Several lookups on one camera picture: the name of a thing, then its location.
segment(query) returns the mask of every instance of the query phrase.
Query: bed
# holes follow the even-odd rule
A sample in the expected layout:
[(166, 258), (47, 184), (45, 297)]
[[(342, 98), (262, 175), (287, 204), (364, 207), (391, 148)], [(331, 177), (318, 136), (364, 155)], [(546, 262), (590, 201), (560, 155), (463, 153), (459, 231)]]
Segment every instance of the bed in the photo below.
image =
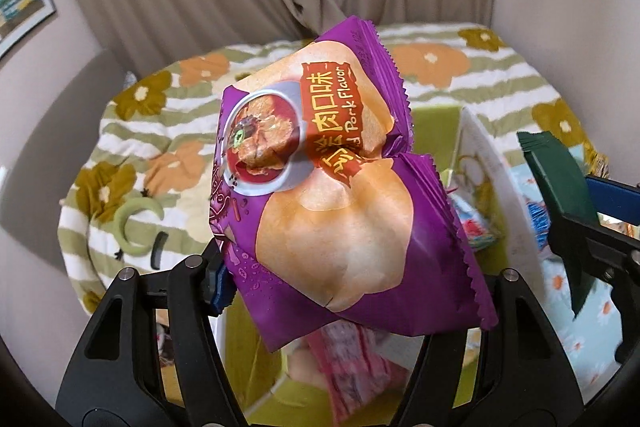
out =
[[(610, 287), (598, 282), (577, 320), (572, 320), (566, 274), (546, 246), (542, 197), (516, 132), (551, 131), (585, 171), (597, 175), (607, 174), (606, 158), (595, 151), (559, 93), (491, 29), (471, 23), (413, 23), (381, 26), (379, 34), (404, 79), (417, 148), (421, 135), (455, 135), (455, 126), (446, 120), (436, 130), (420, 126), (424, 115), (433, 116), (432, 111), (442, 107), (468, 108), (491, 137), (530, 212), (529, 232), (536, 244), (532, 259), (544, 286), (539, 298), (583, 395), (591, 396), (614, 366), (620, 316), (610, 302)], [(108, 103), (98, 143), (61, 201), (58, 229), (68, 277), (88, 313), (123, 267), (140, 273), (166, 270), (188, 255), (202, 253), (212, 237), (210, 179), (223, 89), (307, 43), (238, 44), (180, 60)], [(438, 151), (419, 152), (434, 153), (438, 163)], [(162, 218), (143, 209), (146, 198), (162, 206)], [(118, 210), (126, 203), (137, 212), (122, 220)], [(140, 253), (126, 253), (116, 237), (126, 238)], [(479, 256), (485, 271), (505, 267), (495, 259)], [(166, 317), (158, 320), (165, 323)], [(224, 351), (224, 323), (215, 323), (214, 329)], [(471, 358), (478, 350), (472, 336), (467, 350)], [(170, 372), (170, 360), (167, 367)], [(472, 386), (472, 370), (466, 378)]]

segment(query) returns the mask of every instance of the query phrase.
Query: food photo on package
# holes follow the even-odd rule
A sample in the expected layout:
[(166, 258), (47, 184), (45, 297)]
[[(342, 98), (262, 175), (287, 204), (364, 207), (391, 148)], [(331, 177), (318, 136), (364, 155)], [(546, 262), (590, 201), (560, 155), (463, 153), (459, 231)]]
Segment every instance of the food photo on package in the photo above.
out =
[(225, 89), (210, 225), (269, 349), (337, 319), (405, 336), (496, 324), (412, 144), (402, 80), (356, 17)]

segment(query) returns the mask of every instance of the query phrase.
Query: striped blanket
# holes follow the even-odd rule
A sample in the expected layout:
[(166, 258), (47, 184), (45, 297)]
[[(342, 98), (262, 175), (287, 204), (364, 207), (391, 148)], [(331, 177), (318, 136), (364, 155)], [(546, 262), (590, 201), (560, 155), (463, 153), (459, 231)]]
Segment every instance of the striped blanket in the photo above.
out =
[[(549, 130), (568, 147), (593, 150), (558, 92), (493, 31), (473, 24), (404, 24), (379, 32), (412, 107), (466, 105), (511, 166), (524, 163), (518, 130)], [(63, 201), (58, 230), (69, 279), (87, 312), (123, 267), (148, 273), (202, 253), (211, 237), (209, 191), (222, 91), (305, 44), (241, 44), (188, 58), (108, 104), (98, 143)]]

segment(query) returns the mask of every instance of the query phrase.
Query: chinese characters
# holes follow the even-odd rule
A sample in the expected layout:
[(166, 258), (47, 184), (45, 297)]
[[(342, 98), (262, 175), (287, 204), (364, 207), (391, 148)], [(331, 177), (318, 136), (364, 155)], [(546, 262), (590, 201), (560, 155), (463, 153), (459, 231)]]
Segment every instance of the chinese characters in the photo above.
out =
[(360, 170), (362, 101), (349, 64), (302, 64), (303, 116), (308, 123), (307, 153), (315, 165), (349, 184)]

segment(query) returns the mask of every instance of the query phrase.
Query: colorful wrapper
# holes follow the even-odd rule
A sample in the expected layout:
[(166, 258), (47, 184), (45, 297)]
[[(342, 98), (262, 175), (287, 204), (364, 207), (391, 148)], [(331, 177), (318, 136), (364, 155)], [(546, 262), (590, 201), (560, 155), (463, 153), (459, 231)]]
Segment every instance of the colorful wrapper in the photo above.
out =
[(377, 334), (348, 321), (335, 321), (307, 335), (325, 376), (334, 426), (387, 389), (404, 387), (409, 371), (375, 352)]
[(497, 315), (371, 23), (223, 93), (210, 223), (270, 349), (338, 318), (405, 336)]
[(455, 192), (449, 194), (449, 199), (460, 218), (469, 245), (474, 251), (490, 247), (497, 241), (497, 234), (477, 208)]

